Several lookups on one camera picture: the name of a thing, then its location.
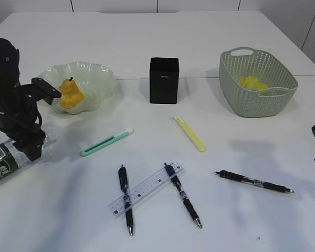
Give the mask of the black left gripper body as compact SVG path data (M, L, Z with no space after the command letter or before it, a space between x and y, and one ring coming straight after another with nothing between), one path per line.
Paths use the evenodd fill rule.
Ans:
M61 93L41 78L21 85L19 76L19 50L0 38L0 131L19 142L43 138L37 101L51 105Z

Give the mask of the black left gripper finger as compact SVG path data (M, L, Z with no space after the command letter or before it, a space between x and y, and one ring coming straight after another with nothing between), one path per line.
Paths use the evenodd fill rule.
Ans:
M35 161L41 157L45 136L31 137L26 140L15 141L13 146L23 152L29 160Z

